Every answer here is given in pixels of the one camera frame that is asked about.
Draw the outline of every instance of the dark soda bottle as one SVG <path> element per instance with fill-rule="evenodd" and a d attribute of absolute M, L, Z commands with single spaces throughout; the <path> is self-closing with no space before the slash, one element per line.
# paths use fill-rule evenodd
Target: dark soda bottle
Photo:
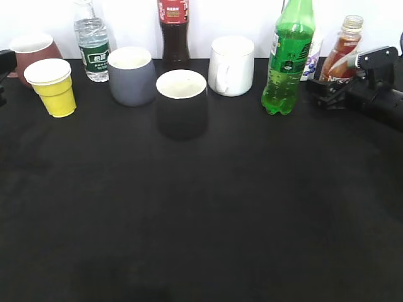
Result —
<path fill-rule="evenodd" d="M 189 0 L 158 0 L 158 9 L 164 39 L 164 65 L 171 69 L 186 68 L 190 59 Z"/>

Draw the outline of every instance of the white mug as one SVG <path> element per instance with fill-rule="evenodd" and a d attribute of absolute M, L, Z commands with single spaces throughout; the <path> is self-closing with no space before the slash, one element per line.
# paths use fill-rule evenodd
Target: white mug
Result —
<path fill-rule="evenodd" d="M 223 96 L 240 96 L 253 83 L 254 44 L 243 36 L 223 36 L 213 41 L 208 85 Z"/>

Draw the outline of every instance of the brown cup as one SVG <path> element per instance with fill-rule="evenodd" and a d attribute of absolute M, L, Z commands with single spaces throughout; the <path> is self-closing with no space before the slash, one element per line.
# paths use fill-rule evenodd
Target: brown cup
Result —
<path fill-rule="evenodd" d="M 46 33 L 19 36 L 11 41 L 10 49 L 16 53 L 17 57 L 15 71 L 20 81 L 29 88 L 32 86 L 24 77 L 24 71 L 29 65 L 44 59 L 62 59 L 53 38 Z"/>

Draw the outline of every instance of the red label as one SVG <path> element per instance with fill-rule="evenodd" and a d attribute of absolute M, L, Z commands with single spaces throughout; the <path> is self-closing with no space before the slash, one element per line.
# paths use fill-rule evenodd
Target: red label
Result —
<path fill-rule="evenodd" d="M 189 21 L 189 0 L 158 0 L 159 18 L 166 24 Z"/>

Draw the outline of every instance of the cup rim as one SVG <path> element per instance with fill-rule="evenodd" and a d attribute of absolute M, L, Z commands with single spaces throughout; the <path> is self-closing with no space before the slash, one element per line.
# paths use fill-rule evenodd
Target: cup rim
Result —
<path fill-rule="evenodd" d="M 248 39 L 248 38 L 246 38 L 246 37 L 244 37 L 244 36 L 239 36 L 239 35 L 221 36 L 221 37 L 219 37 L 219 38 L 214 39 L 214 41 L 213 41 L 213 43 L 212 43 L 212 50 L 213 50 L 215 53 L 217 53 L 217 54 L 219 54 L 219 55 L 222 55 L 223 57 L 226 57 L 227 55 L 226 55 L 225 53 L 222 53 L 222 52 L 218 49 L 218 48 L 219 48 L 218 44 L 219 44 L 220 42 L 222 42 L 222 40 L 231 40 L 231 39 L 233 39 L 233 40 L 238 40 L 238 41 L 241 42 L 241 43 L 242 43 L 242 42 L 243 42 L 243 43 L 247 43 L 247 44 L 249 44 L 249 48 L 250 48 L 250 50 L 247 51 L 245 54 L 242 54 L 242 55 L 233 55 L 233 57 L 246 57 L 247 55 L 250 55 L 251 53 L 254 52 L 255 46 L 254 46 L 253 41 L 250 40 L 250 39 Z"/>
<path fill-rule="evenodd" d="M 192 77 L 195 81 L 199 81 L 199 83 L 201 83 L 201 85 L 200 85 L 201 88 L 199 90 L 197 90 L 197 92 L 195 92 L 193 94 L 189 94 L 187 96 L 174 96 L 174 95 L 170 95 L 170 94 L 164 92 L 163 88 L 161 87 L 163 82 L 168 79 L 174 79 L 175 77 L 177 77 L 177 78 L 182 77 L 182 78 L 188 78 L 188 79 L 190 77 Z M 166 72 L 165 74 L 161 75 L 156 82 L 156 87 L 157 87 L 157 91 L 159 94 L 162 94 L 163 96 L 165 96 L 169 99 L 191 99 L 195 96 L 198 96 L 206 89 L 207 81 L 198 72 L 188 70 L 188 69 L 176 69 L 176 70 L 172 70 L 172 71 Z"/>
<path fill-rule="evenodd" d="M 39 49 L 35 49 L 35 50 L 30 50 L 29 52 L 22 52 L 18 50 L 18 47 L 16 47 L 16 44 L 20 43 L 23 44 L 25 40 L 29 39 L 29 38 L 43 38 L 43 40 L 45 42 L 47 42 L 46 46 L 39 48 Z M 54 39 L 51 35 L 47 34 L 47 33 L 32 33 L 32 34 L 27 34 L 27 35 L 21 35 L 18 36 L 16 38 L 14 38 L 11 43 L 10 43 L 10 49 L 16 53 L 34 53 L 34 52 L 40 52 L 41 50 L 44 50 L 46 48 L 48 48 L 49 46 L 51 46 L 51 44 L 53 44 Z"/>
<path fill-rule="evenodd" d="M 50 68 L 53 70 L 54 68 L 59 68 L 57 73 L 54 74 L 53 77 L 41 80 L 40 76 L 37 77 L 36 79 L 35 76 L 40 70 L 40 72 L 46 72 L 48 71 L 46 68 Z M 63 60 L 63 59 L 44 59 L 44 60 L 39 60 L 35 63 L 32 63 L 29 65 L 25 71 L 24 71 L 24 77 L 28 83 L 31 85 L 36 85 L 36 86 L 49 86 L 49 85 L 54 85 L 57 83 L 60 83 L 64 80 L 66 80 L 69 76 L 71 75 L 71 66 L 68 61 Z"/>
<path fill-rule="evenodd" d="M 144 57 L 147 59 L 147 62 L 140 65 L 140 66 L 135 66 L 135 67 L 119 67 L 116 64 L 114 64 L 113 60 L 115 60 L 115 57 L 119 56 L 123 52 L 132 52 L 132 53 L 142 53 Z M 143 47 L 135 47 L 135 46 L 127 46 L 127 47 L 121 47 L 118 48 L 114 51 L 112 51 L 109 56 L 108 56 L 108 64 L 111 65 L 112 67 L 120 70 L 134 70 L 134 69 L 139 69 L 142 68 L 146 65 L 148 65 L 152 60 L 152 55 L 151 53 L 143 48 Z"/>

